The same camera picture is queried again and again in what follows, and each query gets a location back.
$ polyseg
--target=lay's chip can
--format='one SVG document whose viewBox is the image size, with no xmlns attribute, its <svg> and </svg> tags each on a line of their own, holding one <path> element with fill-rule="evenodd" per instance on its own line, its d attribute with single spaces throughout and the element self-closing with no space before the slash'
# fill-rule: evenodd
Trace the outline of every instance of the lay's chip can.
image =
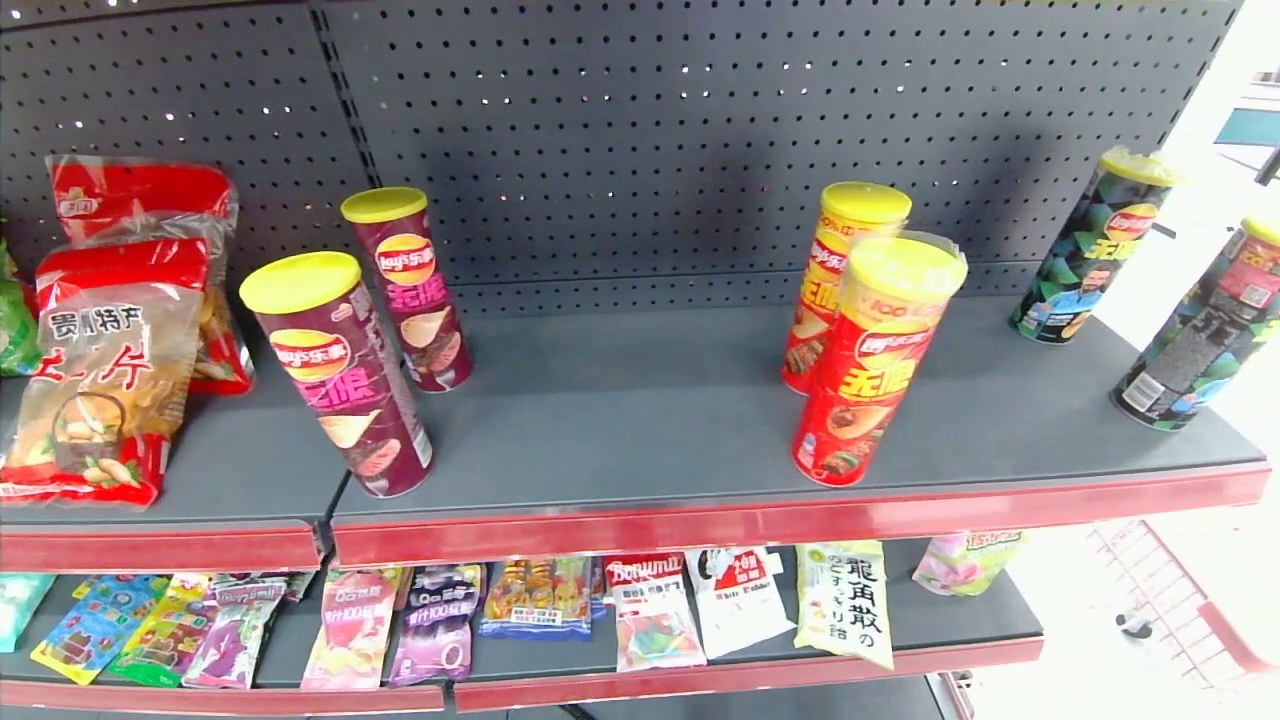
<svg viewBox="0 0 1280 720">
<path fill-rule="evenodd" d="M 1103 152 L 1014 310 L 1014 329 L 1039 342 L 1070 342 L 1156 222 L 1172 186 L 1174 173 L 1155 158 L 1120 146 Z"/>
</svg>

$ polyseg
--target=japanese candy bag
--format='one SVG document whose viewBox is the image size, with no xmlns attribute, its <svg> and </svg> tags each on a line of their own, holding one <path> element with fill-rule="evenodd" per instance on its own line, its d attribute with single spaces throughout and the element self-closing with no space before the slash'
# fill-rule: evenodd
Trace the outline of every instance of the japanese candy bag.
<svg viewBox="0 0 1280 720">
<path fill-rule="evenodd" d="M 209 632 L 214 605 L 205 601 L 209 575 L 177 573 L 106 671 L 134 683 L 177 688 Z"/>
<path fill-rule="evenodd" d="M 782 571 L 777 555 L 763 547 L 724 547 L 690 550 L 685 559 L 708 659 L 795 628 L 773 584 L 773 574 Z"/>
<path fill-rule="evenodd" d="M 1024 530 L 936 537 L 911 579 L 938 594 L 982 594 L 1028 538 Z"/>
<path fill-rule="evenodd" d="M 22 630 L 58 575 L 0 573 L 0 652 L 18 647 Z"/>
<path fill-rule="evenodd" d="M 239 199 L 216 168 L 151 158 L 50 155 L 58 218 L 72 245 L 156 238 L 209 243 L 209 284 L 200 307 L 195 395 L 241 395 L 253 387 L 253 364 L 227 304 L 227 256 Z"/>
<path fill-rule="evenodd" d="M 0 502 L 155 502 L 207 274 L 198 240 L 65 246 L 40 264 L 44 357 L 0 466 Z"/>
<path fill-rule="evenodd" d="M 589 559 L 541 557 L 499 562 L 480 619 L 480 635 L 590 641 Z"/>
<path fill-rule="evenodd" d="M 320 633 L 302 671 L 303 691 L 370 691 L 381 684 L 396 594 L 406 570 L 330 569 Z"/>
<path fill-rule="evenodd" d="M 471 615 L 484 593 L 484 565 L 428 565 L 413 570 L 401 615 L 390 685 L 401 688 L 471 674 Z"/>
<path fill-rule="evenodd" d="M 707 665 L 678 552 L 604 559 L 617 610 L 618 673 Z"/>
<path fill-rule="evenodd" d="M 164 575 L 102 575 L 31 659 L 87 685 L 133 637 L 169 584 Z"/>
<path fill-rule="evenodd" d="M 796 647 L 861 657 L 893 669 L 879 541 L 796 546 L 800 629 Z"/>
</svg>

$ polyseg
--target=peanut snack bag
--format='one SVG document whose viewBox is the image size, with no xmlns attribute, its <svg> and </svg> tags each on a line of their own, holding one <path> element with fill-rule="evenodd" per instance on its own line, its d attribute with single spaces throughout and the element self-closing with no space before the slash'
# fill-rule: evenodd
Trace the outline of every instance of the peanut snack bag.
<svg viewBox="0 0 1280 720">
<path fill-rule="evenodd" d="M 207 274 L 200 240 L 67 246 L 41 263 L 44 357 L 0 466 L 0 502 L 155 502 Z"/>
</svg>

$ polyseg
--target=red snack bag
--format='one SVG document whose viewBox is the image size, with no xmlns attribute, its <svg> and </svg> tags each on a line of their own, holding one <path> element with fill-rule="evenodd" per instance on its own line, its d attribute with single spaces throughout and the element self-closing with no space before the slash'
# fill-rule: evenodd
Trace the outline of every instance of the red snack bag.
<svg viewBox="0 0 1280 720">
<path fill-rule="evenodd" d="M 0 502 L 155 502 L 207 275 L 201 240 L 68 246 L 41 263 L 44 357 L 0 466 Z"/>
<path fill-rule="evenodd" d="M 216 168 L 150 158 L 50 155 L 58 219 L 72 245 L 205 238 L 209 290 L 191 392 L 241 395 L 253 364 L 227 304 L 227 252 L 239 217 L 230 179 Z"/>
</svg>

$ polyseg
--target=pegboard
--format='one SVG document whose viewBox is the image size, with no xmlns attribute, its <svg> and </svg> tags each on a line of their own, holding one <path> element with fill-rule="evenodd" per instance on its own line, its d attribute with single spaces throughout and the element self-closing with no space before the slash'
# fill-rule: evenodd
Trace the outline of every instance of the pegboard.
<svg viewBox="0 0 1280 720">
<path fill-rule="evenodd" d="M 337 208 L 366 173 L 305 4 L 116 14 L 5 29 L 0 42 L 0 211 L 26 270 L 63 242 L 52 152 L 220 167 L 241 193 L 233 278 L 353 243 Z"/>
<path fill-rule="evenodd" d="M 1034 260 L 1102 150 L 1164 141 L 1238 6 L 325 12 L 381 181 L 428 190 L 454 282 L 500 283 L 796 269 L 822 187 L 851 178 L 905 190 L 970 261 Z"/>
</svg>

